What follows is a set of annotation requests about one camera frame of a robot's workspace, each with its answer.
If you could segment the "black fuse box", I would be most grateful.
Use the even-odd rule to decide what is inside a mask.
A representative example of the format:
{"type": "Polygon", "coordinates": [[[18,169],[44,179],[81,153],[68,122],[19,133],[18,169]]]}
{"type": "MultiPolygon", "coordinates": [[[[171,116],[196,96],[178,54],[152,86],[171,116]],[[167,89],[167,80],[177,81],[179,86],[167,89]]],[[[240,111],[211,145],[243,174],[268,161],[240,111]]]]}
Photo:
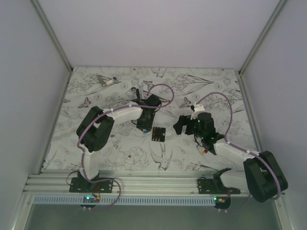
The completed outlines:
{"type": "Polygon", "coordinates": [[[165,142],[165,127],[153,127],[152,128],[152,141],[155,142],[165,142]]]}

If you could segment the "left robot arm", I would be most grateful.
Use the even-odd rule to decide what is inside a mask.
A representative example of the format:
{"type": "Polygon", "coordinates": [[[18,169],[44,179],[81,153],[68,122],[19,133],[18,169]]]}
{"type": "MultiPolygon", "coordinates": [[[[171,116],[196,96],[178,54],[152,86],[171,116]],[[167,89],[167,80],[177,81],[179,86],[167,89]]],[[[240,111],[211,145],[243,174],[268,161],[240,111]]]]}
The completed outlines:
{"type": "Polygon", "coordinates": [[[91,193],[98,187],[97,153],[107,144],[112,128],[132,121],[137,129],[147,133],[151,131],[155,112],[161,106],[161,100],[152,94],[147,99],[134,99],[127,105],[109,111],[98,106],[89,110],[76,131],[77,147],[83,151],[80,169],[82,189],[91,193]]]}

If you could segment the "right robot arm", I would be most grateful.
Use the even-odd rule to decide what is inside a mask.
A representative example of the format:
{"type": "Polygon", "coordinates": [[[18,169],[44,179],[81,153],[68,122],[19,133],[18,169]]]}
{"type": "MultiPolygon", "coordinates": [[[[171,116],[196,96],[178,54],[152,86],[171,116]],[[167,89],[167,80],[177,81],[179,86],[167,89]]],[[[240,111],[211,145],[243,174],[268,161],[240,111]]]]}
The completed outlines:
{"type": "Polygon", "coordinates": [[[173,125],[176,134],[193,135],[201,141],[201,147],[215,156],[227,158],[243,167],[243,170],[225,168],[213,175],[213,189],[223,194],[228,189],[248,191],[253,198],[263,203],[268,199],[278,199],[288,188],[288,182],[274,155],[269,151],[252,152],[225,140],[218,133],[210,113],[197,116],[181,115],[173,125]]]}

